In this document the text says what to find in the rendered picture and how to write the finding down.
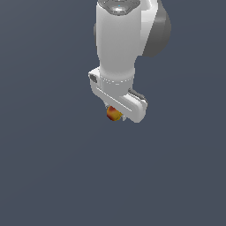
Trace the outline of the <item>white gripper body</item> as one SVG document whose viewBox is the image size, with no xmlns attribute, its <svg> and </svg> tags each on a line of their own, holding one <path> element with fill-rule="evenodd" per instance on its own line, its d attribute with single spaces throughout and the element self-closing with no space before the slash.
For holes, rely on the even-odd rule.
<svg viewBox="0 0 226 226">
<path fill-rule="evenodd" d="M 105 79 L 100 74 L 99 67 L 88 73 L 93 93 L 103 100 L 105 107 L 114 107 L 134 123 L 139 123 L 146 115 L 147 99 L 132 89 L 126 83 L 133 82 L 133 78 L 116 82 Z"/>
</svg>

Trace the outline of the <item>small orange yellow object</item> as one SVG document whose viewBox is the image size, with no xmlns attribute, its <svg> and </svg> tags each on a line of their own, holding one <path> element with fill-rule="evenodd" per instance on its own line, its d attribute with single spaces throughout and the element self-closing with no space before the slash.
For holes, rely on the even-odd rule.
<svg viewBox="0 0 226 226">
<path fill-rule="evenodd" d="M 121 118 L 123 114 L 121 112 L 119 112 L 118 110 L 116 110 L 114 107 L 109 106 L 107 109 L 107 117 L 111 120 L 111 121 L 117 121 Z"/>
</svg>

